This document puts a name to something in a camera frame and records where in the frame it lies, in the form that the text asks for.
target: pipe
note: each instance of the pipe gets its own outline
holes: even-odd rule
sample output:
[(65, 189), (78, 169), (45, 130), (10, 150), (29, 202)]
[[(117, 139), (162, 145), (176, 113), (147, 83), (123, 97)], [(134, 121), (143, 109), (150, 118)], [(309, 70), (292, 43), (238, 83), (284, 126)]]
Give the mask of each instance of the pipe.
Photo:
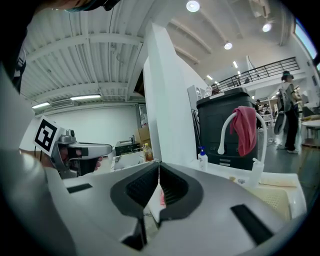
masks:
[[(231, 114), (224, 122), (221, 130), (221, 140), (220, 140), (220, 146), (218, 148), (218, 154), (223, 155), (225, 153), (225, 135), (226, 135), (226, 129), (230, 121), (237, 115), (237, 113)], [(264, 121), (264, 119), (259, 115), (258, 113), (255, 113), (256, 118), (258, 118), (263, 126), (263, 148), (262, 148), (262, 157), (261, 157), (261, 162), (264, 164), (265, 163), (265, 158), (266, 158), (266, 152), (267, 152), (267, 140), (268, 140), (268, 135), (267, 135), (267, 126)]]

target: cardboard box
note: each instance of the cardboard box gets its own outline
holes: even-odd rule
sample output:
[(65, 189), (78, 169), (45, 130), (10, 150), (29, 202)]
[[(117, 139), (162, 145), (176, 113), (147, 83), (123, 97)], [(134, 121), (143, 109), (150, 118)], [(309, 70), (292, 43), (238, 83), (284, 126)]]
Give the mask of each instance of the cardboard box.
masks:
[(148, 143), (149, 147), (152, 148), (148, 125), (136, 130), (134, 133), (134, 139), (137, 143), (140, 143), (141, 146), (145, 143)]

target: air conditioning unit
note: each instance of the air conditioning unit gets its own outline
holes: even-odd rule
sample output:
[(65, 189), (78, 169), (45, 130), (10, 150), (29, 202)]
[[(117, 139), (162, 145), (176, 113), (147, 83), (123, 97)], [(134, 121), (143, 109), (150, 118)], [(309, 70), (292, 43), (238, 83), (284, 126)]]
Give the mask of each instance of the air conditioning unit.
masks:
[(249, 3), (254, 17), (258, 18), (263, 16), (268, 18), (268, 15), (270, 14), (268, 0), (249, 0)]
[(77, 106), (77, 102), (73, 102), (71, 99), (64, 99), (64, 100), (59, 100), (51, 103), (51, 107), (53, 109), (61, 109), (61, 108), (67, 108), (67, 107), (73, 107)]

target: soap dispenser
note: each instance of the soap dispenser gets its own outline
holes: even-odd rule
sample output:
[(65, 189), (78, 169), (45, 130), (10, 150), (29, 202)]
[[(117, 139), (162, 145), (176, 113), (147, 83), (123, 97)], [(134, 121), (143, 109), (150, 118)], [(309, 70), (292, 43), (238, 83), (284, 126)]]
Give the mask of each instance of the soap dispenser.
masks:
[(205, 154), (204, 146), (200, 146), (199, 149), (201, 149), (200, 154), (198, 154), (200, 170), (206, 172), (208, 168), (208, 156)]

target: cap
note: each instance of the cap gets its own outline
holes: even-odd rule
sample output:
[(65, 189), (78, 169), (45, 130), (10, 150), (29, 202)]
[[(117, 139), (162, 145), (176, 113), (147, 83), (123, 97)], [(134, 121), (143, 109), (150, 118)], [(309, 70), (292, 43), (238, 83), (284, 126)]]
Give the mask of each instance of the cap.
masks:
[(294, 79), (294, 76), (287, 70), (283, 71), (281, 81), (286, 80), (286, 77)]
[(205, 146), (198, 146), (198, 148), (201, 149), (200, 156), (204, 156), (204, 155), (205, 155), (204, 149), (205, 149), (206, 147), (205, 147)]
[(103, 6), (106, 11), (110, 11), (120, 0), (91, 0), (85, 5), (66, 10), (69, 13), (80, 11), (91, 11)]

